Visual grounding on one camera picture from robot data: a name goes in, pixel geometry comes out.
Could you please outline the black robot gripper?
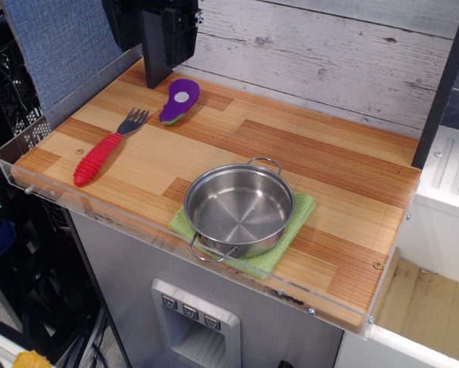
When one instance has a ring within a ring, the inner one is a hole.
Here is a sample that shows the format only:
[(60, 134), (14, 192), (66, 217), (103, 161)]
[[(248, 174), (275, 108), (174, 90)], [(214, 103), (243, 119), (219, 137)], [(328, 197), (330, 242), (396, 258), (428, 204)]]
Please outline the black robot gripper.
[(195, 53), (202, 10), (197, 1), (103, 1), (113, 38), (122, 51), (141, 43), (141, 12), (161, 17), (161, 39), (169, 66), (187, 61)]

